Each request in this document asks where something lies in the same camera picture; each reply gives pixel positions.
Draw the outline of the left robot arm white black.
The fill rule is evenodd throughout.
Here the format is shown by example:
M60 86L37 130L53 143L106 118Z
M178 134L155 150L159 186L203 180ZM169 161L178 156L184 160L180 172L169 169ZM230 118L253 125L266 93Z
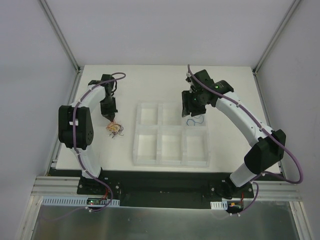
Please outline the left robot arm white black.
M82 176L91 179L89 190L96 195L105 191L106 183L99 178L102 167L92 148L95 132L91 114L98 108L102 117L112 122L118 112L116 89L115 74L103 74L100 80L88 83L79 99L58 109L58 139L75 155Z

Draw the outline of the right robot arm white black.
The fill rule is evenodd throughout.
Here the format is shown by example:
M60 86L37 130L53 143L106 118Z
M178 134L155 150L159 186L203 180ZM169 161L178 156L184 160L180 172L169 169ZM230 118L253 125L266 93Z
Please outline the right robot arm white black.
M243 187L284 157L284 150L279 146L286 142L286 134L264 125L238 98L234 88L225 80L215 82L203 69L186 74L189 90L182 96L182 117L199 116L206 113L206 106L211 105L221 111L244 135L251 149L244 156L244 162L216 188L218 196L232 199L242 193Z

